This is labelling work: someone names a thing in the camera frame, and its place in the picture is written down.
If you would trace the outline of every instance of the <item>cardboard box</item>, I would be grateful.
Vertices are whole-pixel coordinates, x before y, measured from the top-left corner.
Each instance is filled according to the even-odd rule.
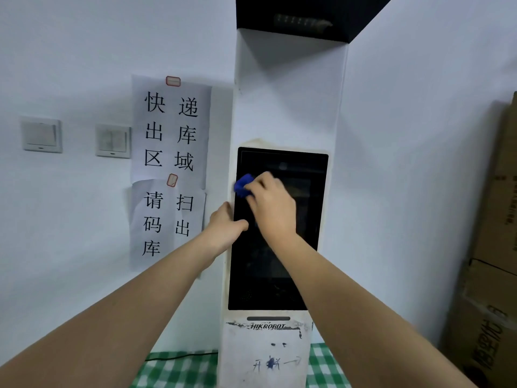
[[[496,152],[472,258],[517,275],[517,92]]]
[[[472,260],[442,351],[478,387],[517,387],[517,276]]]

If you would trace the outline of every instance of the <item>right hand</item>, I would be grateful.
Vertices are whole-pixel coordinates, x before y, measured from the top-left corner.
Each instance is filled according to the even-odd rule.
[[[265,172],[244,188],[253,193],[246,200],[269,246],[296,235],[296,202],[278,178]]]

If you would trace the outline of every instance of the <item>gingham tablecloth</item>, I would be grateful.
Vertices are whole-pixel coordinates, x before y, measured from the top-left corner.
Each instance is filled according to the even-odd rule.
[[[151,353],[140,368],[131,388],[211,388],[216,386],[217,351]],[[351,388],[338,363],[324,343],[311,345],[308,388]]]

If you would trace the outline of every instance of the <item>blue cloth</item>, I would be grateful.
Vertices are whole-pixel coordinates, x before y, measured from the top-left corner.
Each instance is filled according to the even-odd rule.
[[[233,190],[235,191],[235,194],[239,196],[240,198],[245,198],[248,195],[252,195],[252,193],[248,189],[244,189],[244,185],[249,184],[252,182],[255,178],[251,174],[245,174],[240,179],[238,179],[235,182],[235,185],[233,186]]]

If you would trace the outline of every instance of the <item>person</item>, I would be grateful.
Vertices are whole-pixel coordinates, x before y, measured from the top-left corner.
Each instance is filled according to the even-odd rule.
[[[412,326],[296,234],[296,204],[263,173],[245,186],[256,223],[354,388],[474,385]],[[0,386],[127,388],[197,275],[248,228],[229,203],[196,238],[0,367]]]

